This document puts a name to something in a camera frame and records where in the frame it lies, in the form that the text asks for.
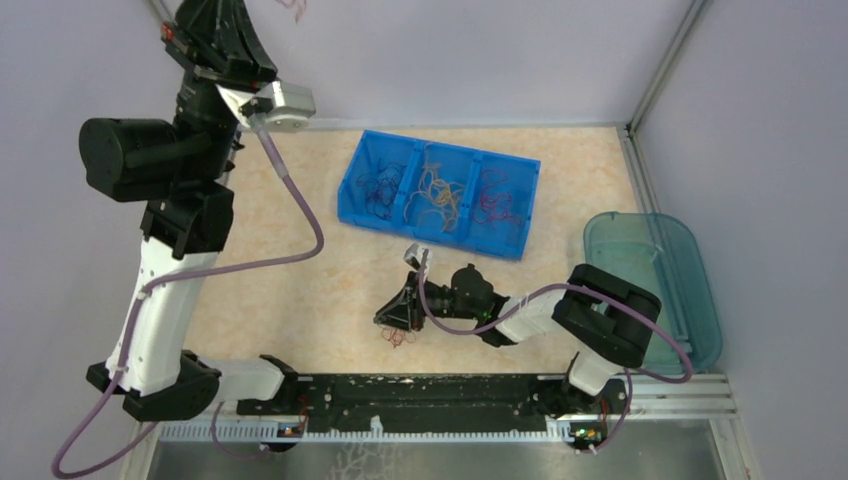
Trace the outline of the coloured wire ball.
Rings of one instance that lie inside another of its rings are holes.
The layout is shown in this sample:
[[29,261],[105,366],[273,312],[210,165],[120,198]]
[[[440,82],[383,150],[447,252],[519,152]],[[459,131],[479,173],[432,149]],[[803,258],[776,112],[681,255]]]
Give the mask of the coloured wire ball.
[[412,344],[417,340],[414,331],[406,331],[390,325],[381,325],[381,338],[396,349],[404,344]]

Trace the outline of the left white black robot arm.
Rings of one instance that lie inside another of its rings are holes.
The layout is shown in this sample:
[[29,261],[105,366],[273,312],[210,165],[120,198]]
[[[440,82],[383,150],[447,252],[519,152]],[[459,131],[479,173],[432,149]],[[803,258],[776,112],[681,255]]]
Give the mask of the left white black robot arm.
[[224,366],[184,346],[199,290],[233,223],[233,192],[221,179],[242,131],[298,132],[316,107],[312,92],[283,82],[242,1],[185,1],[164,22],[166,52],[183,68],[172,120],[91,118],[78,146],[87,183],[117,202],[142,201],[141,262],[124,331],[89,383],[120,395],[140,422],[188,420],[236,398],[292,411],[300,388],[265,360]]

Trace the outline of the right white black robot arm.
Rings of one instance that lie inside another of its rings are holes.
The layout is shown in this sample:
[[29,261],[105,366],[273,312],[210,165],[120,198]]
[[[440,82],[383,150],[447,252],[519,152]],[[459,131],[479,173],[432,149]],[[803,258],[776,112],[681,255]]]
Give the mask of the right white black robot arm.
[[555,330],[577,341],[561,386],[564,404],[590,411],[610,378],[642,366],[662,303],[653,293],[589,264],[579,264],[559,292],[543,288],[525,297],[501,295],[472,264],[447,285],[420,282],[409,273],[400,291],[381,307],[374,322],[418,332],[425,317],[474,322],[473,333],[495,348],[517,345]]

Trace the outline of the blue three-compartment plastic bin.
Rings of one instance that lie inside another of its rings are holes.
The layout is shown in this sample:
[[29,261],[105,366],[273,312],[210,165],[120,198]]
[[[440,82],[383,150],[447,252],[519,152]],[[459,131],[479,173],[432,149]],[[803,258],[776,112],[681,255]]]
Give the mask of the blue three-compartment plastic bin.
[[365,131],[337,192],[340,222],[519,260],[531,228],[537,160]]

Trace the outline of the teal transparent plastic tray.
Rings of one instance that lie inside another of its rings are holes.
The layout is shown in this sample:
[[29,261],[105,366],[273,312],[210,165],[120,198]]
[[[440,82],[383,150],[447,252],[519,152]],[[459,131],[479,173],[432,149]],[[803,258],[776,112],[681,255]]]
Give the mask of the teal transparent plastic tray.
[[656,295],[657,324],[687,353],[697,373],[710,370],[723,350],[712,290],[695,236],[660,213],[605,212],[583,231],[588,264]]

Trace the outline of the left aluminium corner post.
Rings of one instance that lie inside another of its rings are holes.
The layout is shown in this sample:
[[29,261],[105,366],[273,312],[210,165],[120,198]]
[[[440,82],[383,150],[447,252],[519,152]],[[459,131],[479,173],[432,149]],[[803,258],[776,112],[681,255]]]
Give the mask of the left aluminium corner post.
[[173,11],[166,0],[144,0],[144,3],[157,24],[173,21]]

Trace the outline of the aluminium corner post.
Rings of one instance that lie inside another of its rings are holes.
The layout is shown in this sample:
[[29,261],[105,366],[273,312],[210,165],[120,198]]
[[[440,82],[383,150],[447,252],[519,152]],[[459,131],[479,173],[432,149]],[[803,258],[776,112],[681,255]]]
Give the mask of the aluminium corner post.
[[628,132],[631,136],[635,136],[647,120],[676,65],[679,63],[694,31],[712,4],[713,2],[711,0],[695,0],[691,1],[688,5],[680,25],[676,29],[668,48],[663,54],[648,87],[638,102],[634,114],[628,123]]
[[157,24],[173,21],[173,11],[166,0],[144,0],[144,3]]

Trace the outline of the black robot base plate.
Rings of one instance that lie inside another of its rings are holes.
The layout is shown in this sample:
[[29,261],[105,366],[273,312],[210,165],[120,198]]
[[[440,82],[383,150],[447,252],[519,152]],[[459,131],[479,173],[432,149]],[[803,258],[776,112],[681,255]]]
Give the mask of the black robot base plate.
[[364,433],[378,419],[391,434],[541,433],[567,415],[619,413],[625,383],[595,397],[561,374],[303,374],[270,400],[241,400],[242,416],[291,415],[309,433]]

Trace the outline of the aluminium frame rail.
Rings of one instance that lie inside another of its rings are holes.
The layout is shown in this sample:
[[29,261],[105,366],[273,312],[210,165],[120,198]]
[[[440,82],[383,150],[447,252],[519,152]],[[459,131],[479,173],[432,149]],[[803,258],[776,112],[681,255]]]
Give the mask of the aluminium frame rail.
[[390,411],[439,408],[501,409],[519,417],[532,413],[557,418],[610,415],[629,405],[644,419],[734,418],[738,408],[721,375],[697,375],[681,385],[634,375],[610,380],[595,400],[565,390],[559,375],[304,375],[271,400],[231,400],[241,416],[293,416],[303,409],[322,414],[367,416]]

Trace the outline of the right aluminium corner post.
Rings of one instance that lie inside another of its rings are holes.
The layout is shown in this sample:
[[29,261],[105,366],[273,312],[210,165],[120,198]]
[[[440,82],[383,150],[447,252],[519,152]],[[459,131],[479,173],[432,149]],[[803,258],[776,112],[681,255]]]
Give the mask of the right aluminium corner post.
[[679,63],[694,31],[712,4],[713,2],[711,0],[695,0],[691,1],[688,5],[680,25],[676,29],[668,48],[663,54],[648,87],[638,102],[634,114],[628,123],[628,132],[631,136],[635,136],[647,120],[676,65]]

